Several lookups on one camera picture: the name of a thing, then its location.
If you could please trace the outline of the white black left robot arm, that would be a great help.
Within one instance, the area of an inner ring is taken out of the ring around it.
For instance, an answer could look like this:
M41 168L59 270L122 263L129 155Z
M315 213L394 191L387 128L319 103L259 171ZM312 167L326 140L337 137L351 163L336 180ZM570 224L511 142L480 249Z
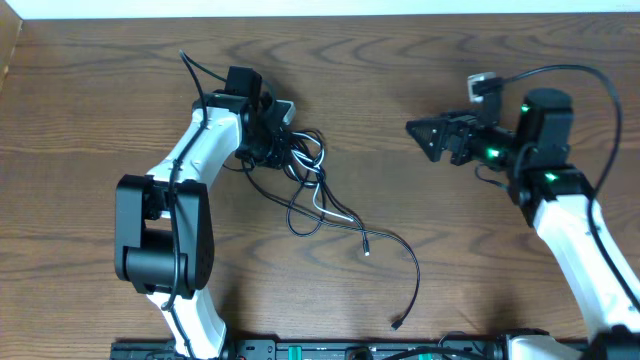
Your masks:
M201 92L191 122L169 154L144 175L125 175L115 199L114 266L159 310L177 354L223 359L227 326L208 288L215 244L209 191L224 162L249 168L290 164L286 127L296 109L251 68L230 67L224 86Z

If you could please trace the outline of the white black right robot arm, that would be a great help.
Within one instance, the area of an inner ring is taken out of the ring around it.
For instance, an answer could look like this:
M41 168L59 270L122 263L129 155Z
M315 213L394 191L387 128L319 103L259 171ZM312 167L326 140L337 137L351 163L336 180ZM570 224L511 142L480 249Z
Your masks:
M551 250L588 329L585 349L546 332L499 337L489 359L636 359L639 356L639 280L613 241L586 176L568 161L571 97L556 89L526 94L515 131L482 111L451 112L409 121L408 134L432 162L451 153L504 172L504 188L527 224Z

